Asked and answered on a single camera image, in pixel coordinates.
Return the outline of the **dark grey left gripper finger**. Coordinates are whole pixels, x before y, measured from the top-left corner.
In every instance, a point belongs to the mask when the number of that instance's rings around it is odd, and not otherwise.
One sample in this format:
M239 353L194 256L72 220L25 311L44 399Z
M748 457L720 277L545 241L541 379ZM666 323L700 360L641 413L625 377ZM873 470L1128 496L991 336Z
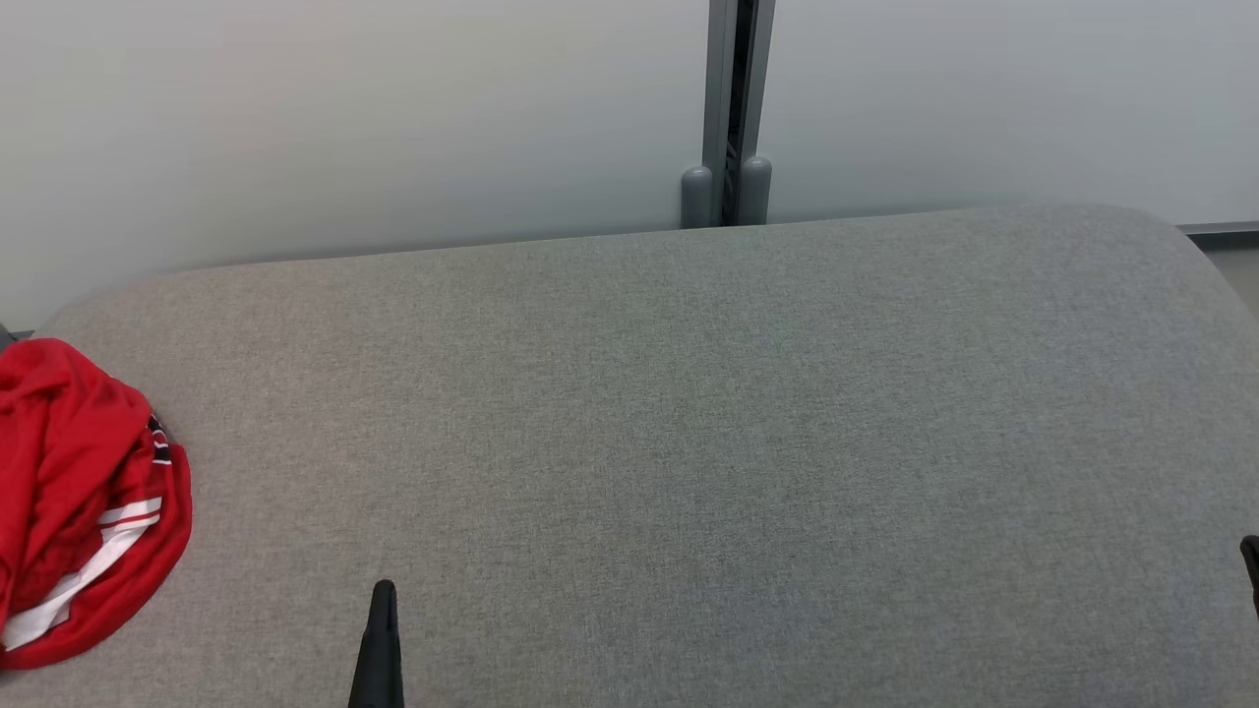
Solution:
M403 663L397 627L397 588L378 581L355 664L349 708L404 708Z

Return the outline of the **red white basketball jersey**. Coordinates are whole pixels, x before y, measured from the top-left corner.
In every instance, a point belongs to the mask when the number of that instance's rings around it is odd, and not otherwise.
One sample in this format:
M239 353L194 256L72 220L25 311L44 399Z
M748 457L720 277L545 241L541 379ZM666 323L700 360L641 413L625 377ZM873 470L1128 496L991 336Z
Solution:
M0 626L0 671L34 671L108 639L152 598L193 537L193 475L156 416L106 495L86 501L60 561L26 574Z

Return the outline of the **grey partition post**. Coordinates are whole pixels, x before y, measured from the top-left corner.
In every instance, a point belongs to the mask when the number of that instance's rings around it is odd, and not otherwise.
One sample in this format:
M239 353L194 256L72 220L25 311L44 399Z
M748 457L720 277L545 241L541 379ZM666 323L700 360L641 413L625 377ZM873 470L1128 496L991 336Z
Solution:
M703 157L681 176L684 229L721 224L739 0L708 0Z
M750 0L749 31L744 43L742 116L737 139L737 224L767 223L772 163L759 155L760 117L765 98L767 69L772 48L776 0Z

